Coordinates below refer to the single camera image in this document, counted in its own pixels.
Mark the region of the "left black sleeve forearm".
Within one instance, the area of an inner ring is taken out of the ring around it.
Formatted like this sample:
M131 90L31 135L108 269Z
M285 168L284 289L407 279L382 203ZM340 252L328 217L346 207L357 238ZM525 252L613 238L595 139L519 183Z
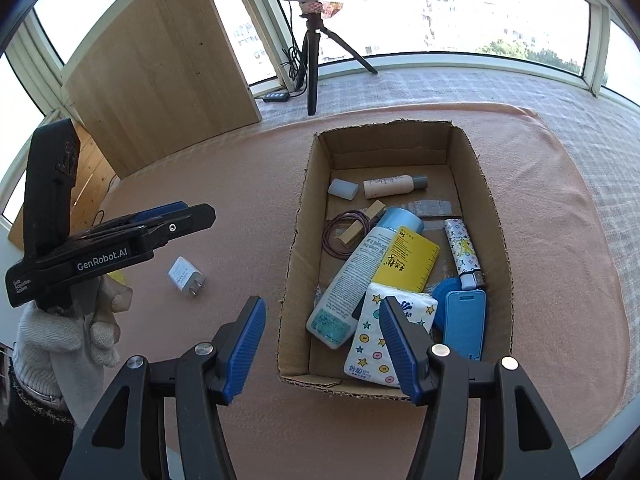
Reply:
M19 341L9 378L8 414L1 424L1 477L60 478L73 446L75 423L48 352Z

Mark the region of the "left white gloved hand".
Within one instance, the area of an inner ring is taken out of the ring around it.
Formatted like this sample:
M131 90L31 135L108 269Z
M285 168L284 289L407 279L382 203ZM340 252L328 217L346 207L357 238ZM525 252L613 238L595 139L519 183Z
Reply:
M111 275L74 285L70 313L48 313L30 302L18 323L12 370L18 392L48 415L84 428L102 396L104 373L120 356L117 313L134 292Z

